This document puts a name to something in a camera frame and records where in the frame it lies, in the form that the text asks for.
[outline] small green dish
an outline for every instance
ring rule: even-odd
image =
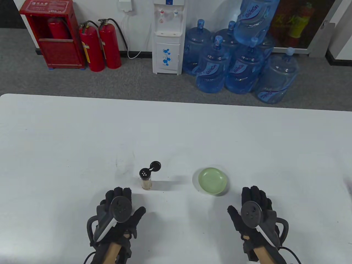
[[[227,185],[227,176],[216,168],[206,168],[199,173],[200,187],[209,194],[223,192]]]

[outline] red fire extinguisher cabinet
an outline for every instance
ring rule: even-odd
[[[26,16],[49,68],[85,68],[72,0],[26,0],[20,14]]]

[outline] water dispenser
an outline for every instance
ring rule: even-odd
[[[153,0],[153,73],[181,74],[186,0]]]

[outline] glass door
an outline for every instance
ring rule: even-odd
[[[269,30],[276,47],[307,49],[324,20],[330,21],[340,3],[341,0],[281,0]]]

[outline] water dispenser cabinet door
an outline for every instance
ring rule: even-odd
[[[156,67],[177,70],[180,59],[180,44],[156,43]]]

